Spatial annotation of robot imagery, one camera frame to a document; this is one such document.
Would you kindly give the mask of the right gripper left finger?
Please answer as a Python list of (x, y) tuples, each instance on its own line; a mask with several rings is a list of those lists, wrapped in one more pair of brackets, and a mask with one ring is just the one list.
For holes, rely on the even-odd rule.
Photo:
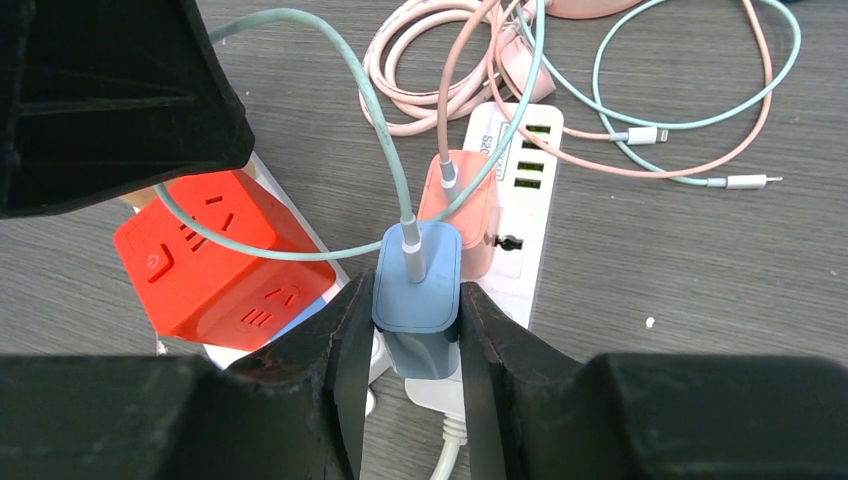
[(5, 356), (5, 479), (356, 479), (374, 277), (220, 369), (200, 356)]

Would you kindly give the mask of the light blue charger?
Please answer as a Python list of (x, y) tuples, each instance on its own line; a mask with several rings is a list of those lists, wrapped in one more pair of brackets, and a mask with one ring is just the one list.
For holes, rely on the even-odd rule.
[(458, 327), (462, 239), (445, 222), (421, 222), (420, 239), (404, 242), (403, 226), (383, 236), (372, 296), (372, 320), (395, 372), (441, 380), (459, 367)]

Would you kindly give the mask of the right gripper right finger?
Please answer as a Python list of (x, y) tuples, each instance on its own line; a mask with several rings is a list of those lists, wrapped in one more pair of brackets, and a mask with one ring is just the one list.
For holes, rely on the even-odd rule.
[(847, 370), (816, 357), (605, 353), (579, 362), (460, 290), (475, 479), (843, 479)]

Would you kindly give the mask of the pink small charger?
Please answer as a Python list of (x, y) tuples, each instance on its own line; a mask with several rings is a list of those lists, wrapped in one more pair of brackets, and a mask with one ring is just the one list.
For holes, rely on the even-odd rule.
[[(454, 164), (458, 167), (459, 180), (463, 189), (476, 178), (489, 160), (489, 156), (481, 152), (451, 150), (450, 153)], [(442, 175), (439, 164), (439, 155), (436, 155), (430, 163), (419, 205), (420, 220), (433, 220), (449, 205), (448, 197), (441, 185)], [(489, 171), (471, 196), (455, 213), (447, 217), (446, 222), (456, 227), (462, 237), (461, 275), (463, 280), (481, 278), (489, 271), (495, 253), (500, 214), (497, 180), (495, 173)]]

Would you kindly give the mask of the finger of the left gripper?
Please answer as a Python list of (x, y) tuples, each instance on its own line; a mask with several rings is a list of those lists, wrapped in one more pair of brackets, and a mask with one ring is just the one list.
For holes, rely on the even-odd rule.
[(62, 214), (255, 145), (193, 1), (1, 5), (1, 215)]

